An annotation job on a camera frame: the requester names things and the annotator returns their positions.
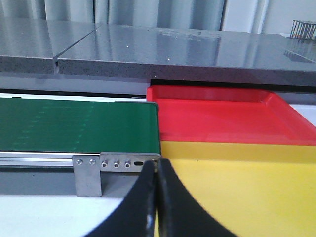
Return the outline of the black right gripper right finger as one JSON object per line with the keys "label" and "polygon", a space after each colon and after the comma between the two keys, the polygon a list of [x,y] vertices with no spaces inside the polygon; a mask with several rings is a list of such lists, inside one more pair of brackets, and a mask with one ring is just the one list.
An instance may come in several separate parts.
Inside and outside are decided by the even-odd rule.
{"label": "black right gripper right finger", "polygon": [[161,237],[234,237],[193,198],[171,162],[157,163],[158,233]]}

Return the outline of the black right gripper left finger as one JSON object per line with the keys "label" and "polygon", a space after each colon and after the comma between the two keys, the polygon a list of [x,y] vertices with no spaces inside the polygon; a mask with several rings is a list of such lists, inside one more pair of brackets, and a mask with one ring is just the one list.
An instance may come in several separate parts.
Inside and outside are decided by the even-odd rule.
{"label": "black right gripper left finger", "polygon": [[155,231],[155,162],[147,161],[120,205],[88,237],[152,237]]}

